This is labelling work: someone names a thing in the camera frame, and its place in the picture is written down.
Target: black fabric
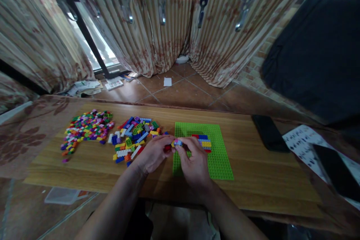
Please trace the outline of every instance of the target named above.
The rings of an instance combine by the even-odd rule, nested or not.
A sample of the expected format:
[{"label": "black fabric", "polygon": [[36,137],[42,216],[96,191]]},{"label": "black fabric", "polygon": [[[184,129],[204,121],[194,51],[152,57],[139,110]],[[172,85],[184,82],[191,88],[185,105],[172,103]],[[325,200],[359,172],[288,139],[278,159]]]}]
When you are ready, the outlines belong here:
[{"label": "black fabric", "polygon": [[360,0],[306,0],[263,64],[265,83],[327,123],[359,115],[359,41]]}]

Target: brick wall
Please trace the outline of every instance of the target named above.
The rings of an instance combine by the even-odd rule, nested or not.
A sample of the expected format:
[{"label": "brick wall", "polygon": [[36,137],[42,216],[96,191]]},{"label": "brick wall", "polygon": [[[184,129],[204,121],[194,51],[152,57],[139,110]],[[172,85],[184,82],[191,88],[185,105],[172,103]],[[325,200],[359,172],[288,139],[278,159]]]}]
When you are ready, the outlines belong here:
[{"label": "brick wall", "polygon": [[301,4],[298,3],[297,5],[295,5],[295,7],[292,7],[289,10],[289,12],[281,19],[278,27],[273,30],[273,32],[266,39],[264,44],[260,47],[258,52],[256,54],[254,54],[254,56],[251,58],[250,62],[243,68],[243,70],[240,72],[239,76],[234,81],[236,83],[244,85],[245,87],[247,87],[255,92],[265,95],[266,97],[271,98],[272,100],[274,100],[278,103],[281,103],[293,110],[296,110],[302,114],[305,114],[317,122],[324,123],[324,121],[320,117],[318,117],[317,115],[314,115],[312,112],[306,110],[300,104],[298,104],[295,101],[292,101],[292,100],[280,95],[279,93],[273,91],[272,89],[268,88],[264,84],[264,81],[262,80],[262,76],[261,76],[261,66],[263,65],[263,62],[264,62],[267,54],[269,53],[272,44],[277,39],[277,37],[280,35],[280,33],[283,31],[285,26],[290,22],[290,20],[294,16],[294,14],[299,9],[300,5]]}]

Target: wooden table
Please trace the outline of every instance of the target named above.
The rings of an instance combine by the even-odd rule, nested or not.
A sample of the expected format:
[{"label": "wooden table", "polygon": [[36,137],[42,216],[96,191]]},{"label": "wooden table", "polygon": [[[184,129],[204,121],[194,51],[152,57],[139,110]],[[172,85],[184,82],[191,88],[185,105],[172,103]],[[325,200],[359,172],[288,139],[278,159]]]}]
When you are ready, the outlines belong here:
[{"label": "wooden table", "polygon": [[[321,200],[292,153],[268,151],[251,117],[243,114],[195,111],[150,106],[88,102],[76,114],[109,110],[116,124],[130,116],[153,118],[163,131],[174,134],[175,122],[219,124],[229,156],[234,181],[216,183],[241,209],[321,218]],[[69,122],[75,115],[69,115]],[[63,164],[60,145],[64,127],[29,166],[25,183],[86,191],[108,192],[126,169],[115,164],[114,146],[98,141],[80,143],[70,162]],[[177,203],[198,203],[184,178],[173,177],[173,159],[168,158],[149,175],[141,196]]]}]

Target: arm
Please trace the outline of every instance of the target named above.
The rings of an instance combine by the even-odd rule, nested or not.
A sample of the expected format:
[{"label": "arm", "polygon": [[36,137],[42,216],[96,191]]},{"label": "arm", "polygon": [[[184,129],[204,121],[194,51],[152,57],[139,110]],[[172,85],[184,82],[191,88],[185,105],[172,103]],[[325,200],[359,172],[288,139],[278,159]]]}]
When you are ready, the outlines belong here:
[{"label": "arm", "polygon": [[179,138],[179,140],[186,144],[191,151],[191,157],[188,158],[183,147],[175,146],[180,155],[185,179],[213,215],[226,239],[267,239],[210,179],[207,153],[200,146],[199,141],[195,137]]},{"label": "arm", "polygon": [[146,145],[75,239],[122,239],[146,177],[172,154],[164,153],[164,147],[173,140],[171,135],[157,136]]}]

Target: smartphone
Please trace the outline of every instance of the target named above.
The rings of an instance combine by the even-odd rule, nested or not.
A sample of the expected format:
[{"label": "smartphone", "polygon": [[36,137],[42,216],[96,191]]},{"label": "smartphone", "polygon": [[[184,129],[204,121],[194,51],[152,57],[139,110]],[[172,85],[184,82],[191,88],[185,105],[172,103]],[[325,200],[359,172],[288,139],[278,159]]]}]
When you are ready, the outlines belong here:
[{"label": "smartphone", "polygon": [[341,196],[360,202],[360,187],[339,153],[316,144],[312,146],[314,156],[328,183],[331,183]]},{"label": "smartphone", "polygon": [[251,118],[259,132],[263,144],[268,150],[290,153],[290,149],[286,145],[271,117],[264,115],[252,115]]}]

